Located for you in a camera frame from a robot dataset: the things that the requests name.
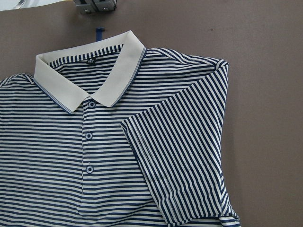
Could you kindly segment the navy white striped polo shirt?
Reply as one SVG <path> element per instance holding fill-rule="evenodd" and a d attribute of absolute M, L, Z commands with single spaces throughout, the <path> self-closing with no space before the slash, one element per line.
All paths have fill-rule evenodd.
<path fill-rule="evenodd" d="M 221 165 L 228 67 L 132 31 L 37 55 L 0 83 L 1 226 L 240 226 Z"/>

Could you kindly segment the aluminium frame post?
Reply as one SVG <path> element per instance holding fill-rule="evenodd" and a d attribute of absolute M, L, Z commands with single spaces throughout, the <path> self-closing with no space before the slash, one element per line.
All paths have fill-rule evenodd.
<path fill-rule="evenodd" d="M 73 0 L 81 14 L 115 11 L 116 0 Z"/>

